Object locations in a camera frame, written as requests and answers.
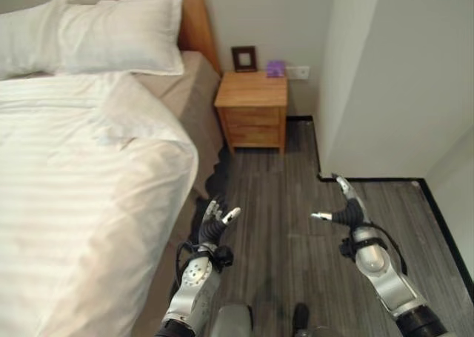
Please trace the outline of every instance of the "black cable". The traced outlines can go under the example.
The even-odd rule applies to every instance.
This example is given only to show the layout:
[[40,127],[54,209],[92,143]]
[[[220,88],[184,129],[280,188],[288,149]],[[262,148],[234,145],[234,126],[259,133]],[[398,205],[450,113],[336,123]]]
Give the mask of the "black cable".
[[356,227],[354,228],[351,228],[350,230],[350,237],[353,239],[353,232],[359,228],[359,227],[371,227],[371,228],[375,228],[376,230],[380,230],[387,238],[388,240],[390,241],[390,243],[392,244],[393,248],[395,248],[395,251],[397,252],[398,254],[398,257],[400,258],[400,265],[401,265],[401,272],[404,274],[404,275],[408,275],[408,267],[407,267],[407,263],[403,257],[403,255],[401,254],[401,251],[400,251],[400,247],[399,245],[397,244],[397,242],[395,242],[395,239],[392,238],[392,236],[385,230],[383,229],[382,227],[378,226],[377,224],[374,224],[373,222],[370,222],[370,223],[361,223],[361,224],[358,224]]
[[[179,267],[179,262],[180,262],[180,256],[181,256],[181,251],[183,250],[183,248],[187,247],[190,251],[190,253],[193,253],[195,252],[195,246],[189,242],[189,241],[186,241],[186,242],[182,242],[178,245],[178,248],[176,248],[176,259],[175,259],[175,280],[176,280],[176,285],[178,286],[178,288],[180,287],[181,285],[181,273],[180,273],[180,267]],[[184,263],[183,267],[186,267],[186,265],[189,263],[189,259],[186,260],[186,262]]]

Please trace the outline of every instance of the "wall outlet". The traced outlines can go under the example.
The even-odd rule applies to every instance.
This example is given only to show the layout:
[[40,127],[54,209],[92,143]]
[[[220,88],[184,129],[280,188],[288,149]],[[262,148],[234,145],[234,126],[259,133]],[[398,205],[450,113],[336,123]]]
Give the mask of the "wall outlet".
[[310,77],[310,66],[300,65],[298,67],[286,67],[289,80],[308,80]]

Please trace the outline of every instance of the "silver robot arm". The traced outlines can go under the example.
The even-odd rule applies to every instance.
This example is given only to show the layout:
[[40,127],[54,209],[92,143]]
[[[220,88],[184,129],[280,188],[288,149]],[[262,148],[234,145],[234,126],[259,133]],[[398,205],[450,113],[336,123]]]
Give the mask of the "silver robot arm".
[[341,176],[333,177],[346,196],[346,208],[337,213],[314,213],[311,217],[350,227],[350,237],[343,241],[341,253],[352,258],[359,271],[372,283],[382,306],[403,336],[455,337],[454,333],[447,332],[425,298],[408,279],[402,257],[404,273],[397,271],[386,251],[387,246],[377,234],[376,228],[381,228],[371,222],[363,201],[352,185]]
[[187,262],[179,289],[155,337],[199,336],[209,318],[213,296],[221,282],[221,271],[233,263],[230,248],[219,246],[219,241],[240,212],[236,207],[222,218],[222,204],[211,201],[199,230],[198,250]]

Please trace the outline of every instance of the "white wall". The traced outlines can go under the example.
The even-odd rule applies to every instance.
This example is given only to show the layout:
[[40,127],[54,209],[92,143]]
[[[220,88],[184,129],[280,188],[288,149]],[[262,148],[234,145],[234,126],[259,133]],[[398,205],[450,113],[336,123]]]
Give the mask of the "white wall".
[[372,24],[377,0],[334,0],[314,114],[320,160],[327,163]]
[[473,0],[377,1],[336,134],[317,124],[323,176],[426,176],[474,121],[473,16]]
[[428,172],[427,183],[474,277],[474,127]]
[[[0,13],[43,1],[0,0]],[[310,65],[309,81],[291,82],[289,114],[313,114],[332,1],[208,0],[223,68],[233,68],[231,46],[249,44],[257,46],[260,68],[269,59]]]

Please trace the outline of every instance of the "striped bedding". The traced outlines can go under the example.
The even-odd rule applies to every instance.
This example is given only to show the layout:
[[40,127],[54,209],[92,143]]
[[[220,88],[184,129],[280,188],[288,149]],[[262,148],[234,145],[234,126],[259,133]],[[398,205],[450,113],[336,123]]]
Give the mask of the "striped bedding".
[[0,336],[128,336],[196,153],[129,74],[0,81]]

